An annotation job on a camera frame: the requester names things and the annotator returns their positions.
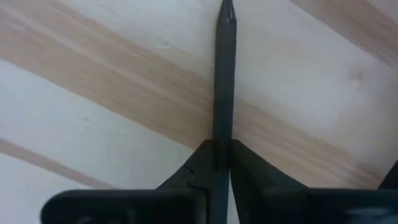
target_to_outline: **plywood surface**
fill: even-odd
[[[211,136],[219,5],[1,0],[0,152],[91,187],[162,183]],[[394,66],[288,0],[235,6],[234,136],[309,186],[377,187]]]

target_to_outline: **brown wood stripe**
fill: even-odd
[[[45,156],[0,139],[0,153],[11,156],[94,189],[114,189],[110,184],[68,168]]]
[[[0,57],[193,149],[211,136],[210,83],[57,1],[0,2]],[[345,151],[239,100],[234,132],[307,185],[374,188],[382,179]]]
[[[367,0],[291,1],[353,44],[398,68],[398,25]]]

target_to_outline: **pen barrel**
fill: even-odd
[[[213,139],[218,165],[228,168],[233,132],[236,19],[220,16],[216,31]]]

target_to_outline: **pen tip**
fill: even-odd
[[[221,3],[220,18],[236,19],[233,0],[223,0]]]

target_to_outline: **black plastic tool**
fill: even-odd
[[[226,224],[229,171],[241,224],[398,223],[397,191],[310,189],[232,140],[236,54],[232,0],[221,5],[215,54],[213,140],[204,141],[156,190],[60,193],[45,204],[42,223]],[[384,189],[396,189],[397,172],[392,169]]]

